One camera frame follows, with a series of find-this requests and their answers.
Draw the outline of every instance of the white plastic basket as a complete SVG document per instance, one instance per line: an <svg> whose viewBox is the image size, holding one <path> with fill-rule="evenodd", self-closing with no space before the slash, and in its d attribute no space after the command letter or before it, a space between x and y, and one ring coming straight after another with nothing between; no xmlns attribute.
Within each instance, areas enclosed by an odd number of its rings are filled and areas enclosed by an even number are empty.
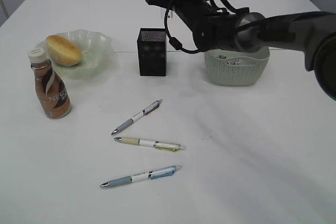
<svg viewBox="0 0 336 224"><path fill-rule="evenodd" d="M263 73L269 49L263 47L252 54L210 50L204 53L204 59L206 73L212 82L226 86L249 86L255 84Z"/></svg>

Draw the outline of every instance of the bottle label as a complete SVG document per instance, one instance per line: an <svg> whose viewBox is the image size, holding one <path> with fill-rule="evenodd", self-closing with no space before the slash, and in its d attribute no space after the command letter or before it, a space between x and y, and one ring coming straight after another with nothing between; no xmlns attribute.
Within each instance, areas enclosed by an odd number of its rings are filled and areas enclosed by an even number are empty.
<svg viewBox="0 0 336 224"><path fill-rule="evenodd" d="M47 95L50 87L54 83L55 80L55 72L52 68L49 68L49 70L46 72L46 74L42 78L42 87L44 90L45 95Z"/></svg>
<svg viewBox="0 0 336 224"><path fill-rule="evenodd" d="M51 113L51 112L49 112L49 111L45 111L44 113L47 115L47 117L49 117L49 118L52 117L52 113Z"/></svg>
<svg viewBox="0 0 336 224"><path fill-rule="evenodd" d="M50 102L56 102L56 105L53 107L53 109L61 107L68 98L68 92L67 89L65 88L64 84L62 82L60 82L58 90L60 91L57 95L53 96L53 97L49 97L49 101Z"/></svg>

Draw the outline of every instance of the mesh container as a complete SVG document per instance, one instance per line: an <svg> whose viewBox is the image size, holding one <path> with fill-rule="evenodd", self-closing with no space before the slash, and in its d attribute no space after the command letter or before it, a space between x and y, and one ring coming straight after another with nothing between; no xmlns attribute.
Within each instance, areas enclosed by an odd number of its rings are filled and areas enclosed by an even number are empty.
<svg viewBox="0 0 336 224"><path fill-rule="evenodd" d="M204 53L206 73L219 85L249 86L255 84L263 73L269 59L268 47L247 54L211 50Z"/></svg>
<svg viewBox="0 0 336 224"><path fill-rule="evenodd" d="M166 32L159 28L141 28L138 36L141 76L166 76Z"/></svg>

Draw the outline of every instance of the clear bowl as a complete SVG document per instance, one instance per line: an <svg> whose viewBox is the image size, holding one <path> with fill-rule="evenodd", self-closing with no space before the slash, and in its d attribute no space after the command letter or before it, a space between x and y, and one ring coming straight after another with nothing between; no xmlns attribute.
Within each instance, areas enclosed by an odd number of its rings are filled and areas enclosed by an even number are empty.
<svg viewBox="0 0 336 224"><path fill-rule="evenodd" d="M86 79L100 73L106 62L113 55L111 39L106 35L86 30L70 31L56 34L62 36L76 46L82 53L82 60L74 66L67 67L54 62L48 53L46 41L42 41L36 47L43 48L47 52L53 69L62 77L69 79Z"/></svg>

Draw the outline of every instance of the pen holder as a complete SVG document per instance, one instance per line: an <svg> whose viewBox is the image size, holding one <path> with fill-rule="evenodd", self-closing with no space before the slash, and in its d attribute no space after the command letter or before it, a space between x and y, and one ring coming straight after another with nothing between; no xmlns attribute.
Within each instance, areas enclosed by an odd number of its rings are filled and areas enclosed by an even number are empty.
<svg viewBox="0 0 336 224"><path fill-rule="evenodd" d="M159 28L141 28L138 36L141 76L166 76L166 32Z"/></svg>

